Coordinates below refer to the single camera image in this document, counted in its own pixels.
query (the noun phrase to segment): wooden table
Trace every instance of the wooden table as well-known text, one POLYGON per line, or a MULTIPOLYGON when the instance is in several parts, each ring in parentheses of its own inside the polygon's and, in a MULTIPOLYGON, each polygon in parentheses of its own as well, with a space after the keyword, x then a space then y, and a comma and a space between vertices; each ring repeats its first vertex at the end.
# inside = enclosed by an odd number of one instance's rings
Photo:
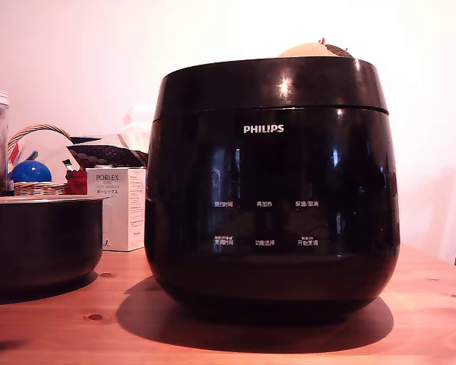
POLYGON ((380 298, 317 327, 194 319, 143 249, 105 252, 96 272, 72 292, 1 304, 0 364, 456 364, 456 267, 406 246, 380 298))

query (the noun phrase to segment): blue ball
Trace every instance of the blue ball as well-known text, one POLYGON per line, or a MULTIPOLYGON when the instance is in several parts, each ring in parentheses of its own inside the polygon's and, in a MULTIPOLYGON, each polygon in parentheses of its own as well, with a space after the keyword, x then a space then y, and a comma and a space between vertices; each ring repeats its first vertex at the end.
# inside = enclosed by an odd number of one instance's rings
POLYGON ((20 162, 11 174, 14 183, 43 183, 52 181, 52 175, 47 166, 39 161, 20 162))

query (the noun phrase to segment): basket handle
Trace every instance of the basket handle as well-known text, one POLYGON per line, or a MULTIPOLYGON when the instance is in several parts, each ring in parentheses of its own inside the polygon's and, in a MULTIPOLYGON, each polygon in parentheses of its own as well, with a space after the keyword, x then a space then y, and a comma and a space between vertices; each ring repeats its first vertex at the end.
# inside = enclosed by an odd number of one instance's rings
POLYGON ((7 146, 7 155, 8 158, 10 158, 12 151, 15 148, 15 145, 19 142, 19 140, 24 137, 25 135, 28 135, 29 133, 35 132, 35 131, 53 131, 53 132, 58 132, 62 135, 64 135, 69 141, 71 140, 71 135, 67 133, 64 129, 56 127, 54 125, 50 124, 36 124, 36 125, 31 125, 30 127, 26 127, 24 129, 21 129, 19 132, 17 132, 10 140, 8 141, 8 146, 7 146))

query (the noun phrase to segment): glossy black surface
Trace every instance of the glossy black surface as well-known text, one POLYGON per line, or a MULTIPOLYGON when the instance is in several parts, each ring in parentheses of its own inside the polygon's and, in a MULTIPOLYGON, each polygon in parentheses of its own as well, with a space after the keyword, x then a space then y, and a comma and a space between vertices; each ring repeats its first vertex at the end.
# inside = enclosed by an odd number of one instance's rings
POLYGON ((0 204, 0 295, 68 283, 100 261, 103 202, 0 204))
POLYGON ((168 74, 155 119, 285 106, 350 106, 388 114, 372 64, 344 57, 286 57, 211 63, 168 74))
POLYGON ((391 133, 376 110, 159 119, 147 190, 145 249, 154 277, 207 316, 342 316, 374 300, 397 261, 391 133), (248 132, 254 125, 283 125, 283 132, 248 132))

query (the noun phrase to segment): white box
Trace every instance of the white box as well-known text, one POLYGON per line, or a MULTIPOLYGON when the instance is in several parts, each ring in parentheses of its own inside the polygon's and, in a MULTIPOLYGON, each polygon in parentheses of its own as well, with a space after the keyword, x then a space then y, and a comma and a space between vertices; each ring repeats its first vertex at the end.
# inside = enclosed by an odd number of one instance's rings
POLYGON ((103 201, 103 249, 132 251, 144 246, 145 169, 86 169, 88 194, 103 201))

